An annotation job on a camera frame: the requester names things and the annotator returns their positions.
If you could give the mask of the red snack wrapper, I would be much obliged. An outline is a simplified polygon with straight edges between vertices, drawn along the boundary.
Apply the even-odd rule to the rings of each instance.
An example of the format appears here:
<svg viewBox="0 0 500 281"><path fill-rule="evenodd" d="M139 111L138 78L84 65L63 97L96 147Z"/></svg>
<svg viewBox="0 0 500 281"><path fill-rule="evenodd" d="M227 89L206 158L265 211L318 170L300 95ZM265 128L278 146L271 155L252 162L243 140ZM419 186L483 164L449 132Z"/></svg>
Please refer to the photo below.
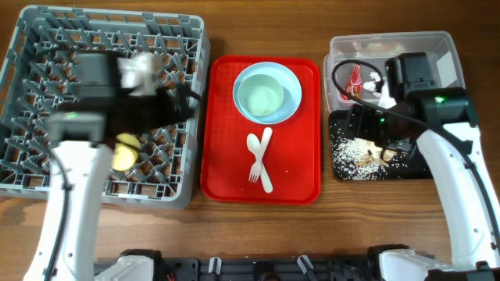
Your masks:
<svg viewBox="0 0 500 281"><path fill-rule="evenodd" d="M363 92L363 80L360 70L360 64L355 64L353 66L350 77L345 86L345 91L355 98L360 98L360 95Z"/></svg>

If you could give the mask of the rice and food scraps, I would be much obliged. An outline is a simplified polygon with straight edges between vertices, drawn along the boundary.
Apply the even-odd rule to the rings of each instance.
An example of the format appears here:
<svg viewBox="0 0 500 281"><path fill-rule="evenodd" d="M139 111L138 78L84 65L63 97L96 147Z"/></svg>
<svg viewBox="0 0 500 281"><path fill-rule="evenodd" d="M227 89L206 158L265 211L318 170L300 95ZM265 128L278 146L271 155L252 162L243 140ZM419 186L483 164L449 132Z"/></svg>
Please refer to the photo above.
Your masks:
<svg viewBox="0 0 500 281"><path fill-rule="evenodd" d="M399 179L409 163L393 151L385 151L373 142L339 137L330 141L333 172L338 180Z"/></svg>

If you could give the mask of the yellow plastic cup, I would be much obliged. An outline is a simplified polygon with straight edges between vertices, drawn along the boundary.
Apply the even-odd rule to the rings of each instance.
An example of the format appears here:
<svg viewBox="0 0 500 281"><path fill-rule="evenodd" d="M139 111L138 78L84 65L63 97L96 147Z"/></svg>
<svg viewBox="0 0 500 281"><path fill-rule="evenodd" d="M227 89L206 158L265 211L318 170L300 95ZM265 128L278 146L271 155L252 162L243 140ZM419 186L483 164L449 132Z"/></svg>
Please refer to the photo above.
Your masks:
<svg viewBox="0 0 500 281"><path fill-rule="evenodd" d="M121 133L116 139L112 168L122 172L133 167L138 159L141 144L135 136L128 133Z"/></svg>

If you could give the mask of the light green bowl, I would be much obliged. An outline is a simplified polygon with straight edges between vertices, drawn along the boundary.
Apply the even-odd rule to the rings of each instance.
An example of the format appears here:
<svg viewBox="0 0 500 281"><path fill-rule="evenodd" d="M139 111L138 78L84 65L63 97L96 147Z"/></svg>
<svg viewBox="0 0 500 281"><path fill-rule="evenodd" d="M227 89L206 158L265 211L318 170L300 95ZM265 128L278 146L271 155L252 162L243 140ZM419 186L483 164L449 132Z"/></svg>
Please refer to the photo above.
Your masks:
<svg viewBox="0 0 500 281"><path fill-rule="evenodd" d="M266 74L244 78L236 92L237 104L251 116L269 116L284 101L284 89L277 79Z"/></svg>

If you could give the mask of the white plastic fork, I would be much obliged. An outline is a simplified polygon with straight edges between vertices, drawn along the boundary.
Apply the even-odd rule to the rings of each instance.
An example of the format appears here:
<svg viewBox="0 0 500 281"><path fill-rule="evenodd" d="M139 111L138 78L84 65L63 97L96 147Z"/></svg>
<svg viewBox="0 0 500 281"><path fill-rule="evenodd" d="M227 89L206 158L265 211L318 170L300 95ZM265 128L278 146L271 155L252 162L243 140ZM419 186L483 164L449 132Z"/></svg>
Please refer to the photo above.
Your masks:
<svg viewBox="0 0 500 281"><path fill-rule="evenodd" d="M260 177L262 167L263 167L263 156L266 152L267 146L272 137L273 130L270 127L266 127L262 133L262 140L260 141L259 148L257 152L254 153L255 162L251 167L248 181L255 183Z"/></svg>

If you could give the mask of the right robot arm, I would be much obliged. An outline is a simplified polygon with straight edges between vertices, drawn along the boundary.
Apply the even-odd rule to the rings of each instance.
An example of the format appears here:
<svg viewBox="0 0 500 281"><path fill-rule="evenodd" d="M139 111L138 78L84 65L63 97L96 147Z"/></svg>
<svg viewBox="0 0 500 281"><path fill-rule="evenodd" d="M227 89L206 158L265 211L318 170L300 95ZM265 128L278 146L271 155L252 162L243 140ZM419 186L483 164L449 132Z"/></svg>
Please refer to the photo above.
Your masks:
<svg viewBox="0 0 500 281"><path fill-rule="evenodd" d="M475 108L462 87L440 88L423 52L404 53L378 73L396 104L356 99L346 135L382 150L418 149L434 178L452 246L449 264L411 249L374 249L380 280L497 280L499 202L485 165Z"/></svg>

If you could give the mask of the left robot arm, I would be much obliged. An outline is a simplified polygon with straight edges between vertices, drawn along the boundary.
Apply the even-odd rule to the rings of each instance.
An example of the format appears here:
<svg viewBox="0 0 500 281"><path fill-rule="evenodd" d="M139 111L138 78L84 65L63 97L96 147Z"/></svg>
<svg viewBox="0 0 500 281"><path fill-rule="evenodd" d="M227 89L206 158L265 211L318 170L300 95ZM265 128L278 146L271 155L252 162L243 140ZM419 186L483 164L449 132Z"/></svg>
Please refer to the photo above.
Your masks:
<svg viewBox="0 0 500 281"><path fill-rule="evenodd" d="M159 251L131 251L95 274L95 238L102 191L118 135L142 134L195 116L189 98L200 95L176 83L155 85L159 60L145 52L128 59L115 51L78 51L82 77L77 102L64 102L48 118L50 187L44 223L26 280L161 280Z"/></svg>

